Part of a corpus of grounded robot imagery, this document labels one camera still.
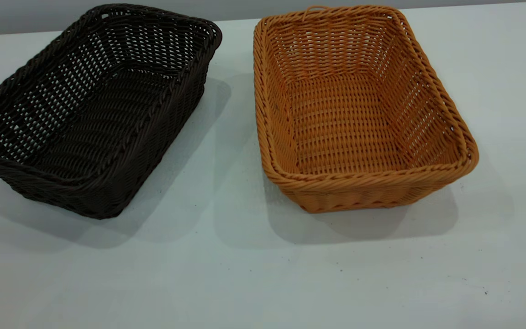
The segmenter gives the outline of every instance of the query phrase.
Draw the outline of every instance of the basket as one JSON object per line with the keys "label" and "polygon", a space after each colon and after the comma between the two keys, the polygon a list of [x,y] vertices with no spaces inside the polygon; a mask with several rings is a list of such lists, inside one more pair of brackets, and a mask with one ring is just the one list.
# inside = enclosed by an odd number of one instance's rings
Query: basket
{"label": "basket", "polygon": [[254,67],[263,170],[304,210],[411,204],[478,162],[396,9],[267,17],[255,28]]}
{"label": "basket", "polygon": [[0,178],[31,200],[117,216],[198,104],[221,38],[155,8],[90,9],[0,85]]}

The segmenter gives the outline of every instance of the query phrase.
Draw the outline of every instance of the white table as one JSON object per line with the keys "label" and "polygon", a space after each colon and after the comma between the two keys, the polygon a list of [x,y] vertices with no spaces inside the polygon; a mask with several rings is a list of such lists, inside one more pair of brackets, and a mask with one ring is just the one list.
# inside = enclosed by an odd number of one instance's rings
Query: white table
{"label": "white table", "polygon": [[[526,3],[403,11],[480,147],[412,206],[311,215],[263,175],[252,31],[123,214],[0,180],[0,329],[526,327]],[[58,33],[0,36],[0,82]]]}

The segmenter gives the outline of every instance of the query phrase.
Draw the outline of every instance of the tan basket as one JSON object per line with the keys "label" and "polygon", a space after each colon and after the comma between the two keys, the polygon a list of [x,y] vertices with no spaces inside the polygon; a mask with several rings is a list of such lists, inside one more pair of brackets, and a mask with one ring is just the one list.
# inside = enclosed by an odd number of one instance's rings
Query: tan basket
{"label": "tan basket", "polygon": [[396,9],[267,17],[255,28],[254,62],[263,169],[304,210],[410,204],[478,162]]}

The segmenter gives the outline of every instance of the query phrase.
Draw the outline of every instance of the plastic rattan basket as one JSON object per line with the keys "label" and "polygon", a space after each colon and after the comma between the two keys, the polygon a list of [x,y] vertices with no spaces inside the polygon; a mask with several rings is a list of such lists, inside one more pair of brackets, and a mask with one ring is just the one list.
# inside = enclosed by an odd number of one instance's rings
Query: plastic rattan basket
{"label": "plastic rattan basket", "polygon": [[155,8],[86,12],[0,85],[0,177],[29,199],[117,216],[198,104],[221,38]]}
{"label": "plastic rattan basket", "polygon": [[478,162],[396,9],[267,17],[255,28],[254,62],[263,169],[309,212],[410,204]]}

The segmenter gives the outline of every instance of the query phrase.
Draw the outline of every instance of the rectangular basket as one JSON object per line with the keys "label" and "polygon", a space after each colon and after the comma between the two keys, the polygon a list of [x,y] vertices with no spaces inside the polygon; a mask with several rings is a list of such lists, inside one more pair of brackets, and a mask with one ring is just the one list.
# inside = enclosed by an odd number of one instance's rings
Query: rectangular basket
{"label": "rectangular basket", "polygon": [[211,21],[160,9],[90,9],[0,85],[0,178],[117,216],[198,104],[221,38]]}
{"label": "rectangular basket", "polygon": [[263,170],[304,210],[410,204],[478,162],[396,9],[267,17],[255,28],[254,67]]}

